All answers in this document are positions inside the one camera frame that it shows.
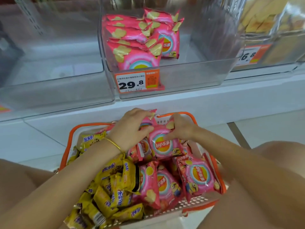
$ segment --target person's right hand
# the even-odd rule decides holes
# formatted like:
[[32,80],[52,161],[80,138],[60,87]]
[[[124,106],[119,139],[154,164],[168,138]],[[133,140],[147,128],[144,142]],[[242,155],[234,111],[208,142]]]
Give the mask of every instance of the person's right hand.
[[186,118],[178,113],[173,114],[171,119],[174,120],[175,129],[173,132],[164,136],[164,140],[172,140],[175,138],[181,140],[192,140],[194,137],[195,129],[198,127],[194,123],[188,121]]

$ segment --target hand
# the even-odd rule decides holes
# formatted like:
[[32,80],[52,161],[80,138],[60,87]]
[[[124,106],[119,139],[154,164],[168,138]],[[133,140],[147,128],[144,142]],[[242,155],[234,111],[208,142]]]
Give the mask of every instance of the hand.
[[153,113],[149,111],[134,108],[126,112],[115,124],[107,138],[115,142],[121,150],[128,151],[154,130],[154,127],[148,126],[139,131],[142,120],[151,116],[153,116]]
[[165,135],[164,140],[172,140],[175,138],[181,140],[192,140],[194,137],[195,129],[197,125],[189,122],[183,116],[178,113],[173,114],[171,119],[174,120],[175,129],[173,132]]

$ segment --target forearm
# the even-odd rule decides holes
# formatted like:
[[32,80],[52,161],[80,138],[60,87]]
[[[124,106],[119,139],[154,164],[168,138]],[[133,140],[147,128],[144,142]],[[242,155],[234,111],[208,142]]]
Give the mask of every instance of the forearm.
[[84,189],[120,151],[102,140],[0,217],[3,229],[57,229]]
[[220,161],[274,224],[292,228],[301,223],[305,179],[208,130],[196,128],[192,140]]

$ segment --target minion character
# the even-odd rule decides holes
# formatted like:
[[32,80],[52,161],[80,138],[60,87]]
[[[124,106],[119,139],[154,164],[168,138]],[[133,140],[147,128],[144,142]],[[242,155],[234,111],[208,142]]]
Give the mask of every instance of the minion character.
[[175,156],[175,155],[180,155],[180,154],[181,154],[181,151],[180,151],[180,149],[178,149],[178,148],[172,149],[172,152],[173,152],[173,156]]
[[190,194],[193,194],[198,191],[198,185],[194,182],[188,182],[185,185],[186,191],[188,191]]
[[170,184],[170,188],[171,188],[171,190],[172,190],[174,196],[176,196],[176,197],[179,197],[179,196],[180,196],[180,194],[181,194],[181,188],[180,188],[180,186],[179,186],[177,183],[175,183],[175,182],[171,183],[171,184]]

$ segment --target bare thigh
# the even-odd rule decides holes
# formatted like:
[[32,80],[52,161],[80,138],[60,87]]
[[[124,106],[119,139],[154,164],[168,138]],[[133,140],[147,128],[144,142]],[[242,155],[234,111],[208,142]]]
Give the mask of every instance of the bare thigh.
[[54,175],[0,159],[0,216]]
[[[296,142],[268,142],[252,149],[277,165],[305,178],[305,145]],[[262,210],[235,180],[199,226],[226,229],[272,229]]]

